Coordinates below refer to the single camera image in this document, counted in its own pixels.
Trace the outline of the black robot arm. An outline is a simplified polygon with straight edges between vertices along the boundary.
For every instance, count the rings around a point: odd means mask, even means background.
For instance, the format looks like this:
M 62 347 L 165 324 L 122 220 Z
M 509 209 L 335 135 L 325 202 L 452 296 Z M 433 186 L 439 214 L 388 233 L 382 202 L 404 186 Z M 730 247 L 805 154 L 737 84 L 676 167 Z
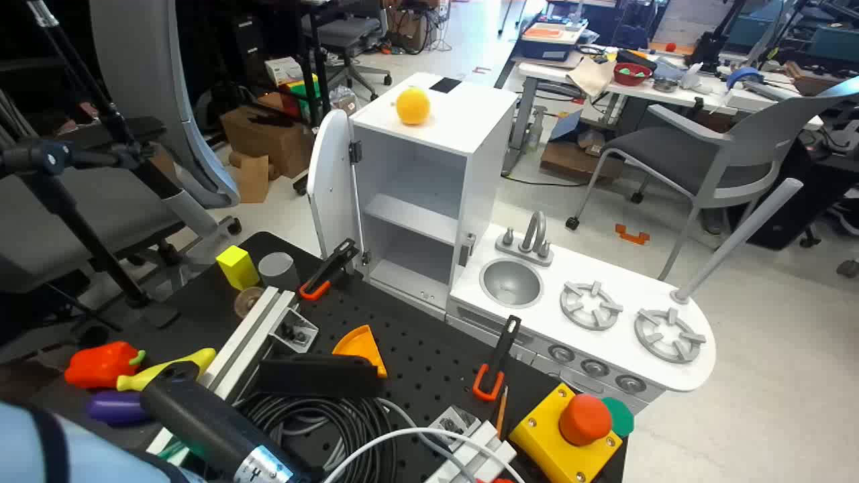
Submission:
M 235 483 L 311 483 L 302 463 L 200 382 L 194 363 L 165 369 L 142 390 L 142 409 Z

